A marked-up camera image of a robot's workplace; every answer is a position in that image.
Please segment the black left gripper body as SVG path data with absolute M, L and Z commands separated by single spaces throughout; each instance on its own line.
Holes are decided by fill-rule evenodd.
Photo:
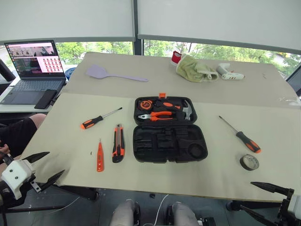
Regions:
M 41 186 L 40 186 L 40 183 L 39 182 L 36 182 L 35 180 L 31 181 L 30 182 L 31 186 L 32 186 L 32 189 L 39 193 L 41 191 Z

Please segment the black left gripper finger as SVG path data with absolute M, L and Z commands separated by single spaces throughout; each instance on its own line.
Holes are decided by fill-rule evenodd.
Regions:
M 27 160 L 29 163 L 34 163 L 36 161 L 38 161 L 39 159 L 43 158 L 44 156 L 48 155 L 50 152 L 41 152 L 41 153 L 36 153 L 36 154 L 32 154 L 26 158 L 24 158 L 23 160 Z
M 62 176 L 62 174 L 65 172 L 65 170 L 62 170 L 53 176 L 51 176 L 46 183 L 37 183 L 37 187 L 35 188 L 35 191 L 44 191 L 51 185 L 55 184 L 57 180 Z

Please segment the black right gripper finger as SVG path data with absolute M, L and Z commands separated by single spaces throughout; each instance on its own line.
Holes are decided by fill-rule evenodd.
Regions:
M 291 188 L 284 188 L 271 183 L 266 183 L 266 182 L 250 182 L 250 183 L 260 189 L 263 189 L 271 193 L 279 193 L 285 196 L 292 196 L 292 194 L 294 193 L 294 190 Z
M 243 205 L 240 206 L 242 210 L 244 210 L 247 214 L 249 214 L 251 217 L 253 217 L 256 221 L 266 225 L 266 226 L 277 226 L 277 223 L 271 222 L 268 219 L 266 219 L 263 215 L 251 210 L 248 207 L 245 207 Z

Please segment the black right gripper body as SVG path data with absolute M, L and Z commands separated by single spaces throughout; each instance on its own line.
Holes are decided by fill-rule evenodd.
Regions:
M 298 225 L 298 195 L 292 194 L 283 199 L 278 216 L 278 226 L 297 226 Z

